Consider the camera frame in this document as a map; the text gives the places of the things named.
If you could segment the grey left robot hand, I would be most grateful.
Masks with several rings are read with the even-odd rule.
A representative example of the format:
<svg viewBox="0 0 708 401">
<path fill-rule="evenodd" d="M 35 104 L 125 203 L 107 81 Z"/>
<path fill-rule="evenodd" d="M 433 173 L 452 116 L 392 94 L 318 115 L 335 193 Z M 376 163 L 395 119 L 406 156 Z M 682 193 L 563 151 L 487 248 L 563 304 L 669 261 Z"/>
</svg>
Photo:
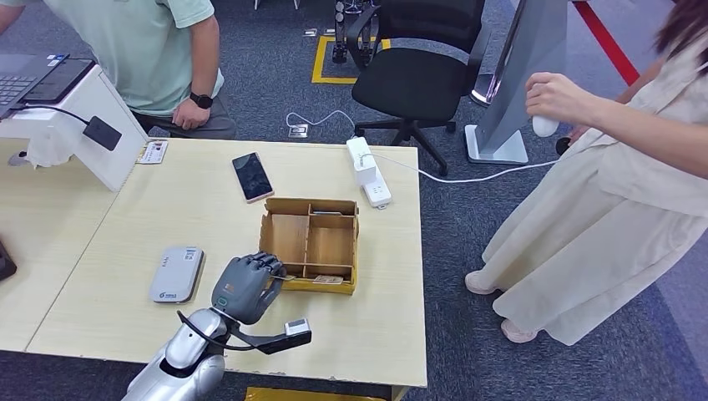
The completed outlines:
<svg viewBox="0 0 708 401">
<path fill-rule="evenodd" d="M 253 325 L 279 295 L 287 272 L 267 252 L 231 259 L 211 296 L 212 307 L 231 319 Z"/>
</svg>

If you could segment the person's hand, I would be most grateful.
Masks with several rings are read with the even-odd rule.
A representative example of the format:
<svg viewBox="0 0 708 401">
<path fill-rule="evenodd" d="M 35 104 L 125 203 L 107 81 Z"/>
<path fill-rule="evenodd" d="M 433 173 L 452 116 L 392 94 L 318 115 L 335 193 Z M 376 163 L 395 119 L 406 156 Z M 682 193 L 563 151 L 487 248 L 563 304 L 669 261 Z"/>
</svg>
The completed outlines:
<svg viewBox="0 0 708 401">
<path fill-rule="evenodd" d="M 197 129 L 210 117 L 210 108 L 201 108 L 194 100 L 185 99 L 174 110 L 172 124 L 183 130 Z"/>
<path fill-rule="evenodd" d="M 544 117 L 558 122 L 587 124 L 591 122 L 590 107 L 596 97 L 563 74 L 539 72 L 532 74 L 526 88 L 526 111 L 532 117 Z"/>
</svg>

